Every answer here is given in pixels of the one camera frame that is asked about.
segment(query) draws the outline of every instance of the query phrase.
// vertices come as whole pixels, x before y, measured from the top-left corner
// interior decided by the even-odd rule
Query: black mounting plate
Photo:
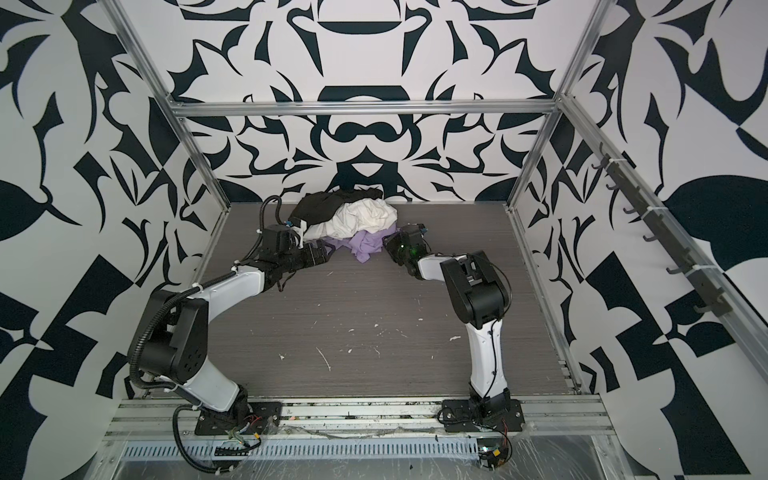
[[[523,426],[525,425],[525,417],[523,416],[523,409],[520,406],[520,402],[511,399],[509,404],[508,411],[483,419],[482,424],[502,431],[504,431],[504,425],[506,424],[509,432],[522,432]],[[458,419],[469,419],[472,417],[469,400],[443,400],[442,408],[452,409],[453,415]],[[445,431],[448,433],[479,432],[480,429],[472,422],[467,421],[446,425]]]
[[[280,424],[280,413],[283,411],[283,404],[280,402],[248,402],[248,405],[256,416],[256,420],[251,423],[243,434],[252,435],[258,433],[261,435],[270,425]],[[202,420],[197,420],[194,428],[195,435],[225,435],[226,429],[217,425],[211,417],[205,416]]]

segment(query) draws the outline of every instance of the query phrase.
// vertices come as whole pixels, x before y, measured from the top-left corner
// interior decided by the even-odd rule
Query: clothing pile
[[[382,238],[395,233],[397,210],[381,190],[337,190],[307,194],[288,221],[300,226],[304,240],[322,239],[348,247],[360,263],[382,251]]]

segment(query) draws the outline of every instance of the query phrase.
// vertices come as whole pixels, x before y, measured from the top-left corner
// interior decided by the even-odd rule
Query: white cloth
[[[304,233],[304,240],[351,238],[361,230],[376,233],[390,228],[396,221],[397,210],[384,200],[363,198],[351,204],[343,204],[327,222],[312,225]]]

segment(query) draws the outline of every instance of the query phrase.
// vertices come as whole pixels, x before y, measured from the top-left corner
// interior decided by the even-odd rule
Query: table surface
[[[502,328],[502,362],[510,391],[566,393],[503,206],[395,207],[399,226],[428,227],[433,251],[484,250],[506,273],[512,303]],[[232,206],[205,280],[226,273],[248,251],[259,208]],[[282,218],[292,209],[283,205]],[[269,205],[268,223],[273,212]],[[359,263],[345,247],[328,263],[297,272],[282,293],[273,287],[219,315],[210,324],[208,355],[252,396],[465,395],[472,370],[466,327],[444,283],[410,277],[386,252]]]

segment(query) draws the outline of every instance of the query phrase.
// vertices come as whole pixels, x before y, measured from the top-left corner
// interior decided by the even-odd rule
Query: purple cloth
[[[324,237],[323,240],[331,245],[338,247],[348,247],[352,253],[355,254],[357,261],[365,263],[371,257],[371,253],[378,253],[382,251],[383,241],[382,239],[387,235],[392,235],[397,230],[397,227],[393,223],[392,226],[386,230],[381,230],[376,233],[370,233],[368,230],[361,230],[355,233],[352,238],[345,238],[339,240],[337,238]]]

